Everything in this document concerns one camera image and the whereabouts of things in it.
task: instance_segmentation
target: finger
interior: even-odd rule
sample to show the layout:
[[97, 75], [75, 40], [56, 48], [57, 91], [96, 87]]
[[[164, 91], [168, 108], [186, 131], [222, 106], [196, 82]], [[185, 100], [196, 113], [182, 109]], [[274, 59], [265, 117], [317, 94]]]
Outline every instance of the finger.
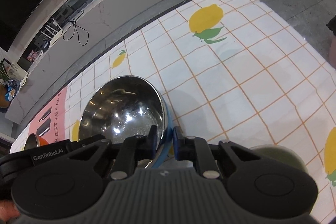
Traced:
[[0, 219], [4, 222], [10, 218], [19, 217], [20, 213], [14, 205], [13, 201], [0, 200]]

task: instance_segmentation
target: gray floor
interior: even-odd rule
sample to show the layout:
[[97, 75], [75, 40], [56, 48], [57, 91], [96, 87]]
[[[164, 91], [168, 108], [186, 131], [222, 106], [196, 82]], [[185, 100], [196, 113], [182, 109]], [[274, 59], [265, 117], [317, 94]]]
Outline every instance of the gray floor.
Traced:
[[[136, 16], [108, 37], [100, 41], [95, 47], [76, 61], [35, 104], [20, 125], [14, 124], [12, 137], [16, 138], [27, 126], [34, 115], [48, 102], [50, 98], [64, 86], [70, 79], [76, 76], [92, 60], [99, 56], [102, 49], [109, 44], [118, 41], [127, 35], [134, 26], [140, 26], [159, 15], [163, 11], [187, 0], [164, 0], [154, 5], [144, 13]], [[328, 49], [331, 43], [332, 33], [326, 27], [329, 20], [336, 14], [336, 0], [261, 0], [287, 20], [306, 40], [325, 58], [328, 58]]]

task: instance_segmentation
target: green leaf print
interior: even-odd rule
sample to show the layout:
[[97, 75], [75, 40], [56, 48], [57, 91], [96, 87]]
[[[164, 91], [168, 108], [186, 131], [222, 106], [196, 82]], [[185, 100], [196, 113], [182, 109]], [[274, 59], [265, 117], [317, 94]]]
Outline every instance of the green leaf print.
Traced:
[[224, 26], [220, 28], [206, 29], [201, 33], [195, 33], [194, 36], [199, 37], [200, 39], [213, 38], [220, 33], [222, 28], [224, 28]]
[[336, 186], [336, 170], [330, 175], [328, 174], [326, 178], [331, 181], [332, 186]]
[[217, 42], [221, 42], [221, 41], [223, 41], [224, 39], [226, 39], [226, 37], [221, 38], [221, 39], [218, 39], [218, 40], [204, 39], [204, 41], [205, 41], [206, 44], [214, 44], [214, 43], [217, 43]]

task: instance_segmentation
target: metal bowl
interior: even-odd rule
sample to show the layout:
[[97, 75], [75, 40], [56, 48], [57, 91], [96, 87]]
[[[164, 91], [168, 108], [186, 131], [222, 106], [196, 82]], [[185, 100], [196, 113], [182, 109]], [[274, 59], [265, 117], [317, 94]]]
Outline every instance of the metal bowl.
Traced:
[[168, 113], [161, 94], [145, 79], [126, 75], [103, 85], [87, 104], [79, 127], [79, 140], [102, 134], [112, 143], [148, 135], [157, 126], [157, 148], [168, 128]]

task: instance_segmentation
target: orange grid line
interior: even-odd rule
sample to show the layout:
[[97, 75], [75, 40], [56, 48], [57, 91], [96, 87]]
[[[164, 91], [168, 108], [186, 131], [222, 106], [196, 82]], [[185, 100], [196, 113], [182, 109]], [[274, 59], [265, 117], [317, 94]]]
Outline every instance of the orange grid line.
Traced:
[[191, 5], [191, 6], [187, 7], [187, 8], [185, 8], [185, 9], [182, 9], [181, 11], [177, 11], [177, 8], [176, 8], [175, 10], [176, 10], [177, 12], [182, 12], [182, 11], [185, 11], [186, 9], [189, 9], [189, 8], [192, 7], [192, 6], [194, 6], [194, 5]]
[[[215, 53], [215, 51], [209, 46], [210, 50], [212, 50], [212, 52], [217, 56], [218, 59], [220, 59], [218, 57], [218, 55]], [[225, 66], [225, 64], [222, 62], [222, 65], [224, 66], [224, 68], [229, 72], [229, 74], [231, 75], [231, 77], [234, 79], [234, 81], [237, 83], [238, 87], [240, 88], [241, 92], [244, 93], [245, 97], [247, 98], [247, 100], [250, 102], [251, 106], [254, 108], [255, 112], [257, 113], [257, 115], [259, 116], [259, 118], [261, 119], [261, 121], [264, 123], [270, 137], [271, 137], [271, 140], [273, 141], [273, 143], [275, 144], [275, 140], [273, 138], [273, 136], [271, 135], [270, 131], [269, 131], [269, 128], [267, 126], [267, 124], [265, 123], [265, 121], [262, 119], [260, 113], [257, 111], [257, 109], [255, 108], [255, 106], [252, 104], [250, 98], [247, 97], [245, 91], [243, 90], [243, 88], [240, 86], [240, 84], [238, 83], [238, 81], [236, 80], [236, 78], [234, 78], [234, 76], [232, 75], [232, 73], [230, 72], [230, 70]]]
[[152, 59], [152, 62], [153, 62], [153, 64], [154, 64], [154, 66], [155, 66], [156, 72], [157, 72], [158, 76], [160, 77], [162, 86], [163, 86], [163, 88], [165, 89], [165, 91], [166, 91], [166, 93], [167, 93], [167, 98], [168, 98], [168, 100], [169, 100], [169, 103], [170, 103], [170, 105], [171, 105], [171, 108], [172, 108], [172, 110], [173, 110], [173, 112], [174, 112], [174, 115], [175, 115], [175, 117], [176, 117], [176, 112], [175, 112], [175, 110], [174, 110], [174, 108], [173, 108], [173, 105], [172, 105], [172, 103], [171, 103], [171, 100], [170, 100], [170, 97], [169, 97], [169, 95], [168, 95], [167, 89], [166, 89], [166, 87], [165, 87], [165, 85], [164, 85], [164, 83], [163, 83], [163, 80], [162, 80], [162, 78], [161, 78], [161, 75], [160, 75], [160, 73], [159, 73], [159, 71], [158, 71], [158, 67], [156, 66], [156, 64], [155, 64], [155, 62], [154, 62], [152, 53], [151, 53], [151, 51], [149, 50], [148, 43], [147, 43], [147, 41], [146, 41], [145, 36], [143, 36], [143, 38], [145, 39], [146, 46], [147, 46], [147, 50], [148, 50], [148, 52], [149, 52], [149, 55], [150, 55], [150, 57], [151, 57], [151, 59]]
[[315, 155], [310, 161], [308, 161], [305, 165], [307, 166], [309, 163], [311, 163], [314, 159], [316, 159], [319, 156], [319, 154]]
[[335, 208], [335, 210], [336, 210], [335, 197], [334, 197], [334, 193], [333, 193], [333, 190], [332, 190], [331, 187], [330, 187], [330, 191], [331, 191], [331, 196], [332, 196], [332, 198], [333, 198], [333, 202], [334, 202], [334, 208]]
[[[229, 14], [229, 13], [231, 13], [231, 12], [233, 12], [233, 11], [238, 12], [238, 11], [236, 10], [236, 8], [234, 8], [234, 7], [231, 6], [231, 5], [229, 5], [229, 6], [232, 7], [233, 10], [230, 11], [230, 12], [228, 12], [228, 13], [226, 13], [226, 15]], [[264, 14], [264, 15], [268, 15], [269, 13], [274, 12], [273, 10], [272, 10], [271, 12], [266, 12], [265, 10], [263, 10], [263, 11], [266, 13], [266, 14]], [[187, 19], [186, 19], [186, 18], [185, 18], [179, 11], [177, 11], [177, 13], [178, 13], [179, 15], [181, 15], [181, 16], [186, 20], [186, 22], [188, 22], [188, 20], [187, 20]], [[259, 19], [260, 17], [263, 17], [264, 15], [261, 15], [261, 16], [255, 18], [255, 19], [253, 19], [253, 21]], [[175, 29], [175, 28], [177, 28], [177, 27], [183, 25], [183, 24], [186, 23], [186, 22], [183, 22], [183, 23], [181, 23], [181, 24], [179, 24], [179, 25], [177, 25], [177, 26], [175, 26], [174, 28], [171, 28], [171, 29], [169, 29], [169, 30], [166, 30], [166, 29], [165, 29], [166, 32], [163, 33], [162, 35], [158, 36], [158, 37], [155, 38], [154, 40], [156, 40], [156, 39], [158, 39], [159, 37], [165, 35], [166, 33], [168, 34], [168, 31], [171, 31], [171, 30], [173, 30], [173, 29]], [[252, 23], [252, 21], [249, 21], [249, 22], [247, 22], [247, 23], [245, 23], [245, 24], [243, 24], [243, 25], [241, 25], [241, 26], [239, 26], [239, 27], [237, 27], [237, 28], [235, 28], [235, 29], [232, 29], [231, 31], [228, 30], [228, 32], [227, 32], [226, 34], [228, 34], [229, 32], [233, 32], [233, 31], [235, 31], [235, 30], [237, 30], [237, 29], [239, 29], [239, 28], [241, 28], [241, 27], [243, 27], [243, 26], [245, 26], [245, 25], [247, 25], [247, 24], [249, 24], [249, 23]], [[256, 43], [250, 45], [249, 47], [251, 47], [251, 46], [257, 44], [257, 43], [260, 42], [261, 40], [259, 40], [259, 41], [257, 41]], [[137, 49], [136, 51], [132, 52], [130, 55], [134, 54], [135, 52], [137, 52], [138, 50], [140, 50], [140, 49], [143, 48], [144, 46], [145, 46], [145, 45], [141, 46], [139, 49]]]
[[154, 72], [152, 75], [146, 77], [145, 79], [147, 80], [148, 78], [152, 77], [153, 75], [157, 74], [157, 72]]
[[133, 39], [131, 39], [131, 40], [130, 40], [129, 42], [127, 42], [127, 43], [126, 43], [126, 39], [129, 38], [130, 36], [127, 37], [127, 38], [125, 38], [125, 39], [124, 39], [125, 45], [127, 45], [128, 43], [130, 43], [130, 42], [133, 41], [134, 39], [138, 38], [140, 35], [142, 35], [142, 32], [140, 32], [140, 34], [139, 34], [138, 36], [134, 37]]
[[335, 84], [335, 86], [336, 86], [336, 83], [335, 83], [335, 81], [334, 81], [334, 79], [333, 79], [333, 76], [331, 75], [331, 73], [325, 68], [325, 67], [323, 67], [324, 68], [324, 70], [327, 72], [327, 73], [329, 73], [330, 74], [330, 77], [331, 77], [331, 79], [332, 79], [332, 81], [334, 82], [334, 84]]
[[[264, 35], [265, 35], [265, 33], [262, 31], [262, 30], [260, 30], [257, 26], [256, 26], [256, 28], [260, 31], [260, 32], [262, 32]], [[285, 52], [276, 44], [276, 43], [274, 43], [284, 54], [285, 54]], [[296, 64], [294, 64], [294, 66], [299, 70], [299, 72], [300, 73], [302, 73], [302, 71], [296, 66]], [[301, 120], [301, 122], [302, 122], [302, 125], [305, 127], [305, 129], [307, 130], [307, 132], [308, 132], [308, 135], [309, 135], [309, 137], [310, 137], [310, 139], [311, 139], [311, 141], [312, 141], [312, 143], [313, 143], [313, 145], [314, 145], [314, 147], [315, 147], [315, 149], [316, 149], [316, 152], [318, 153], [318, 157], [320, 158], [320, 160], [321, 160], [321, 163], [322, 163], [322, 165], [323, 165], [323, 160], [322, 160], [322, 158], [321, 158], [321, 156], [320, 156], [320, 154], [319, 154], [319, 151], [318, 151], [318, 149], [317, 149], [317, 145], [315, 144], [315, 142], [314, 142], [314, 140], [313, 140], [313, 138], [312, 138], [312, 136], [311, 136], [311, 133], [309, 132], [309, 130], [308, 130], [308, 128], [307, 128], [307, 126], [305, 125], [305, 123], [303, 122], [303, 120], [302, 120], [302, 118], [301, 118], [301, 116], [300, 116], [300, 114], [299, 114], [299, 112], [298, 112], [298, 110], [297, 110], [297, 107], [296, 107], [296, 105], [293, 103], [293, 101], [289, 98], [289, 96], [288, 96], [288, 94], [287, 93], [285, 93], [284, 92], [284, 90], [282, 89], [282, 87], [279, 85], [279, 83], [276, 81], [276, 79], [274, 78], [274, 76], [267, 70], [267, 69], [265, 69], [267, 72], [268, 72], [268, 74], [273, 78], [273, 80], [277, 83], [277, 85], [279, 86], [279, 88], [283, 91], [283, 93], [285, 94], [285, 96], [287, 97], [287, 99], [291, 102], [291, 104], [294, 106], [294, 109], [295, 109], [295, 111], [296, 111], [296, 113], [297, 113], [297, 115], [298, 115], [298, 117], [300, 118], [300, 120]]]
[[327, 185], [323, 186], [321, 190], [319, 190], [319, 193], [321, 193], [327, 186], [329, 186], [329, 183]]
[[200, 109], [201, 107], [203, 107], [203, 106], [205, 106], [205, 105], [207, 105], [207, 104], [208, 104], [208, 102], [206, 102], [206, 103], [203, 104], [203, 105], [198, 106], [197, 108], [195, 108], [195, 109], [193, 109], [193, 110], [191, 110], [191, 111], [188, 111], [187, 113], [185, 113], [185, 114], [183, 114], [183, 115], [181, 115], [181, 116], [176, 117], [176, 119], [180, 119], [181, 117], [183, 117], [183, 116], [185, 116], [185, 115], [188, 115], [189, 113], [193, 112], [194, 110]]
[[136, 51], [132, 52], [129, 54], [129, 56], [131, 56], [132, 54], [136, 53], [137, 51], [139, 51], [140, 49], [146, 47], [146, 45], [142, 45], [139, 49], [137, 49]]
[[183, 81], [181, 84], [177, 85], [176, 87], [174, 87], [174, 88], [171, 89], [171, 90], [168, 90], [167, 92], [171, 92], [172, 90], [177, 89], [179, 86], [183, 85], [185, 82], [188, 82], [188, 81], [189, 81], [190, 79], [192, 79], [192, 78], [193, 78], [193, 77], [188, 78], [187, 80]]
[[127, 52], [126, 44], [125, 44], [125, 48], [126, 48], [126, 57], [127, 57], [128, 67], [129, 67], [129, 73], [132, 75], [131, 65], [130, 65], [130, 63], [129, 63], [129, 55], [128, 55], [128, 52]]
[[[252, 76], [251, 78], [255, 77], [256, 75], [260, 74], [260, 73], [263, 72], [263, 71], [265, 71], [265, 69], [263, 69], [262, 71], [258, 72], [257, 74], [255, 74], [255, 75]], [[243, 82], [240, 83], [239, 85], [244, 84], [245, 82], [247, 82], [247, 81], [250, 80], [251, 78], [249, 78], [249, 79], [243, 81]], [[299, 86], [299, 85], [300, 85], [302, 82], [304, 82], [304, 81], [305, 81], [305, 80], [302, 80], [302, 81], [301, 81], [300, 83], [298, 83], [296, 86], [292, 87], [287, 93], [289, 93], [290, 91], [292, 91], [294, 88], [296, 88], [297, 86]], [[235, 89], [236, 87], [238, 87], [238, 85], [235, 86], [234, 88], [230, 89], [230, 90], [227, 90], [227, 91], [221, 93], [220, 95], [218, 95], [218, 96], [215, 97], [214, 99], [209, 100], [209, 102], [212, 102], [212, 101], [218, 99], [220, 96], [222, 96], [222, 95], [228, 93], [229, 91]], [[278, 100], [280, 100], [281, 98], [283, 98], [285, 95], [286, 95], [286, 94], [283, 94], [282, 96], [280, 96], [279, 98], [277, 98], [277, 99], [276, 99], [275, 101], [273, 101], [272, 103], [270, 103], [270, 104], [268, 104], [267, 106], [263, 107], [259, 112], [262, 112], [263, 110], [265, 110], [265, 109], [268, 108], [269, 106], [273, 105], [275, 102], [277, 102]], [[315, 114], [321, 107], [322, 107], [322, 105], [319, 106], [319, 107], [317, 108], [317, 110], [316, 110], [313, 114], [311, 114], [311, 115], [305, 120], [305, 122], [306, 122], [311, 116], [313, 116], [313, 115], [314, 115], [314, 114]]]
[[322, 219], [322, 220], [320, 221], [320, 223], [322, 223], [322, 221], [325, 220], [328, 216], [330, 216], [334, 211], [335, 211], [335, 209], [332, 210], [330, 213], [328, 213], [328, 215], [327, 215], [324, 219]]
[[[162, 15], [161, 17], [163, 17], [163, 16], [165, 16], [165, 15], [168, 15], [168, 14], [171, 13], [172, 11], [176, 11], [176, 9], [171, 10], [170, 12], [168, 12], [168, 13]], [[172, 16], [167, 17], [166, 19], [164, 19], [164, 20], [162, 20], [162, 21], [160, 20], [161, 17], [159, 17], [159, 18], [158, 18], [158, 21], [159, 21], [159, 22], [164, 22], [164, 21], [166, 21], [167, 19], [170, 19], [170, 18], [172, 18], [172, 17], [175, 16], [175, 15], [176, 15], [176, 14], [173, 14]]]
[[309, 81], [309, 79], [307, 79], [307, 81], [314, 87], [317, 96], [318, 96], [318, 97], [320, 98], [320, 100], [322, 101], [322, 105], [324, 105], [324, 107], [326, 108], [326, 110], [327, 110], [327, 112], [329, 113], [329, 115], [330, 115], [331, 119], [333, 120], [334, 124], [336, 124], [336, 122], [335, 122], [334, 118], [332, 117], [332, 115], [331, 115], [331, 113], [330, 113], [328, 107], [325, 105], [325, 102], [328, 101], [329, 98], [335, 93], [335, 91], [336, 91], [336, 87], [335, 87], [335, 90], [332, 92], [332, 94], [328, 97], [328, 99], [325, 100], [325, 101], [323, 101], [322, 98], [321, 98], [321, 96], [319, 95], [319, 93], [318, 93], [318, 91], [317, 91], [317, 88], [316, 88], [316, 87]]
[[184, 63], [187, 65], [187, 67], [188, 67], [190, 73], [192, 74], [192, 76], [193, 76], [193, 78], [195, 79], [197, 85], [199, 86], [201, 92], [203, 93], [204, 98], [207, 100], [207, 103], [209, 104], [209, 106], [210, 106], [210, 108], [211, 108], [211, 110], [212, 110], [214, 116], [216, 117], [216, 119], [217, 119], [217, 121], [218, 121], [218, 123], [219, 123], [219, 125], [220, 125], [220, 127], [221, 127], [221, 129], [222, 129], [222, 131], [223, 131], [224, 134], [226, 135], [225, 130], [224, 130], [224, 128], [223, 128], [223, 126], [222, 126], [222, 124], [221, 124], [221, 122], [220, 122], [220, 120], [219, 120], [219, 118], [218, 118], [216, 112], [215, 112], [214, 109], [212, 108], [212, 105], [209, 103], [209, 100], [208, 100], [208, 98], [206, 97], [205, 92], [203, 91], [201, 85], [200, 85], [199, 82], [197, 81], [197, 79], [196, 79], [194, 73], [192, 72], [191, 68], [189, 67], [189, 64], [186, 62], [186, 60], [185, 60], [184, 57], [182, 56], [182, 53], [180, 52], [179, 48], [178, 48], [178, 47], [176, 46], [176, 44], [174, 43], [173, 39], [172, 39], [171, 37], [170, 37], [170, 39], [171, 39], [172, 43], [174, 44], [174, 46], [176, 47], [176, 49], [177, 49], [177, 51], [179, 52], [179, 54], [181, 55], [181, 57], [182, 57]]
[[319, 110], [320, 110], [320, 108], [321, 107], [323, 107], [323, 104], [322, 105], [320, 105], [318, 108], [317, 108], [317, 110], [315, 110], [315, 112], [313, 113], [313, 114], [311, 114], [307, 119], [305, 119], [305, 121], [304, 122], [307, 122], [316, 112], [318, 112]]
[[[230, 130], [233, 130], [234, 128], [236, 128], [237, 126], [239, 126], [239, 125], [241, 125], [242, 123], [244, 123], [244, 122], [246, 122], [246, 121], [248, 121], [249, 119], [251, 119], [251, 118], [253, 118], [254, 116], [257, 116], [258, 114], [257, 113], [255, 113], [254, 115], [252, 115], [251, 117], [249, 117], [249, 118], [247, 118], [247, 119], [245, 119], [245, 120], [243, 120], [243, 121], [241, 121], [241, 122], [239, 122], [238, 124], [236, 124], [234, 127], [231, 127], [231, 128], [229, 128], [228, 130], [226, 130], [226, 134], [230, 131]], [[216, 135], [216, 136], [214, 136], [214, 137], [212, 137], [212, 138], [210, 138], [210, 139], [208, 139], [207, 140], [207, 142], [209, 142], [209, 141], [211, 141], [211, 140], [213, 140], [213, 139], [215, 139], [215, 138], [217, 138], [217, 137], [219, 137], [220, 135], [223, 135], [223, 133], [221, 133], [221, 134], [218, 134], [218, 135]]]
[[322, 154], [323, 150], [324, 150], [324, 149], [322, 149], [322, 150], [319, 152], [319, 155], [320, 155], [321, 158], [322, 158], [321, 154]]

